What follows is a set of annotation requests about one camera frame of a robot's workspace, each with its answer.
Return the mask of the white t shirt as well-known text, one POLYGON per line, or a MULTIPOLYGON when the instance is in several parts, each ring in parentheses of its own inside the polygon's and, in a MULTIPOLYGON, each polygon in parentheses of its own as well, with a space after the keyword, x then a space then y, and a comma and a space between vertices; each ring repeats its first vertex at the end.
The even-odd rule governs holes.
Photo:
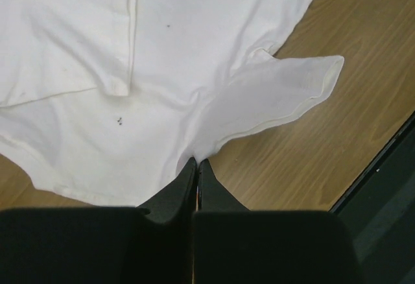
POLYGON ((138 206, 326 100, 341 56, 277 59, 312 0, 1 0, 1 153, 44 191, 138 206))

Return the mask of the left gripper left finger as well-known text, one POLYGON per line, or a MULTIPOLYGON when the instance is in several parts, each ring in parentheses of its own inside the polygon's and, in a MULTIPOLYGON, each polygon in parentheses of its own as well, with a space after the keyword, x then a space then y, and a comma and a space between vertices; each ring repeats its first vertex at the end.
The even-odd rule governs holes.
POLYGON ((155 224, 170 224, 196 206, 197 162, 190 158, 178 176, 160 192, 137 207, 141 215, 155 224))

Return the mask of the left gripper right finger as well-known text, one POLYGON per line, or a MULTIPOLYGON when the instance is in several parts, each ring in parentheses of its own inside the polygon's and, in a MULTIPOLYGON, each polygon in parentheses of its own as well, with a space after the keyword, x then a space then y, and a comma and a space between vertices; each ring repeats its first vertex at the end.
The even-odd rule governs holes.
POLYGON ((218 180, 208 159, 198 167, 199 211, 249 211, 218 180))

